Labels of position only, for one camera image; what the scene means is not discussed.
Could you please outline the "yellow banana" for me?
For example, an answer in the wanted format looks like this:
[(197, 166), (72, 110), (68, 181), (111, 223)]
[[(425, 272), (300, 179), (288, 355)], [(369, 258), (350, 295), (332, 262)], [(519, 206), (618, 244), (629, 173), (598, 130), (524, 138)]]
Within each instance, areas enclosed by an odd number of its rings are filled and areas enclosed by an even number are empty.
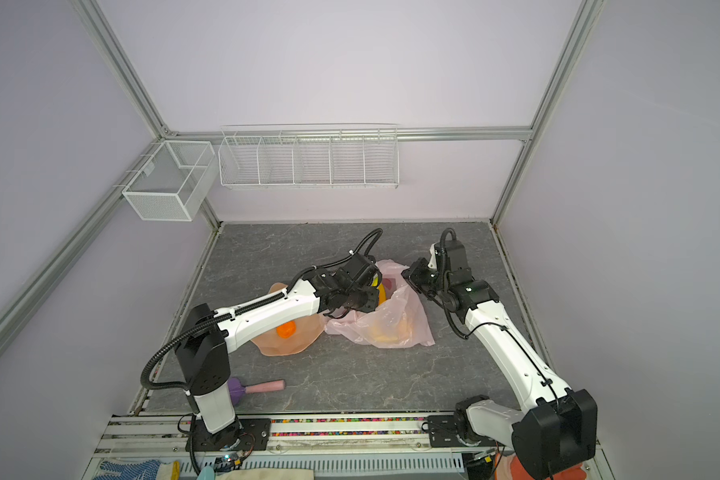
[(378, 292), (378, 305), (381, 305), (387, 301), (387, 292), (383, 280), (381, 278), (376, 278), (374, 280), (374, 286)]

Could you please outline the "orange tangerine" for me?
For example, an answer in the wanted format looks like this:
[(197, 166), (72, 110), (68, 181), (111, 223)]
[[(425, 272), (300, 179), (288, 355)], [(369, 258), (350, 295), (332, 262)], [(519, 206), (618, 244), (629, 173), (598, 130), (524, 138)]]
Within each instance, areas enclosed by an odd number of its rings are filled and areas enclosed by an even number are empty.
[(275, 329), (276, 334), (282, 339), (292, 337), (296, 333), (296, 330), (297, 325), (294, 321), (286, 322)]

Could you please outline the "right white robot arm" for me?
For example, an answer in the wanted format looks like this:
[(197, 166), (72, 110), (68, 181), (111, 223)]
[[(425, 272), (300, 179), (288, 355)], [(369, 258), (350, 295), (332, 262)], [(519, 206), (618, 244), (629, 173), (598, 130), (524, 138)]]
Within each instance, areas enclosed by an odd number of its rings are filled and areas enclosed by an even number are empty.
[(427, 258), (402, 273), (419, 295), (437, 304), (462, 340), (477, 339), (507, 379), (517, 408), (476, 395), (454, 410), (456, 435), (467, 444), (491, 439), (510, 448), (533, 479), (551, 479), (596, 454), (598, 406), (573, 390), (534, 351), (493, 287), (474, 277), (465, 247), (445, 229)]

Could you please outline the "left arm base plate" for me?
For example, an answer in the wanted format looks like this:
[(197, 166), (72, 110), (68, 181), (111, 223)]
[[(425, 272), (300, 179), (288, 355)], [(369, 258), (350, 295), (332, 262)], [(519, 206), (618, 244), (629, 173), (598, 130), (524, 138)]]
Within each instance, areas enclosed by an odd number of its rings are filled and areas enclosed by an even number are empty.
[(210, 433), (201, 419), (190, 422), (185, 450), (189, 452), (262, 451), (270, 438), (269, 418), (237, 418), (216, 433)]

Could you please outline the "pink plastic bag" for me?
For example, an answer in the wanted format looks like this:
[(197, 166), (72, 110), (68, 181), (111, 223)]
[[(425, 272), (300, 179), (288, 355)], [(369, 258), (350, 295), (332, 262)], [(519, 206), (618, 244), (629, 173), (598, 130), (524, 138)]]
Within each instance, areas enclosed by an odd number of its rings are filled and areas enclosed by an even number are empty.
[(382, 274), (385, 301), (371, 313), (350, 311), (342, 319), (328, 319), (325, 332), (380, 349), (434, 346), (423, 304), (402, 276), (407, 266), (392, 260), (380, 260), (377, 265)]

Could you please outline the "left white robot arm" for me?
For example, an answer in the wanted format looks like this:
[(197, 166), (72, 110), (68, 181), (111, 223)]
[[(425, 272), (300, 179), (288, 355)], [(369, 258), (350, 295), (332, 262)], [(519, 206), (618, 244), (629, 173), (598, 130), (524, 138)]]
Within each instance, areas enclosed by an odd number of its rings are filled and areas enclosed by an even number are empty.
[(186, 450), (231, 450), (247, 433), (235, 412), (229, 354), (287, 322), (335, 310), (369, 313), (379, 305), (382, 275), (340, 280), (337, 273), (299, 279), (251, 302), (211, 310), (200, 305), (199, 321), (168, 340), (147, 361), (140, 383), (147, 390), (180, 389), (193, 418)]

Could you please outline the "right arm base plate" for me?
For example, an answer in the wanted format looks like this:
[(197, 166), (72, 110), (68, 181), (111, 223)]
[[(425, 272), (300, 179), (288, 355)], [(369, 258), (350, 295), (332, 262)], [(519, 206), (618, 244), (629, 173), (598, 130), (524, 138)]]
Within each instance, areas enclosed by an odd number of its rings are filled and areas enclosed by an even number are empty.
[(434, 448), (468, 447), (467, 440), (459, 434), (455, 415), (430, 415), (422, 423), (422, 430), (429, 437), (430, 445)]

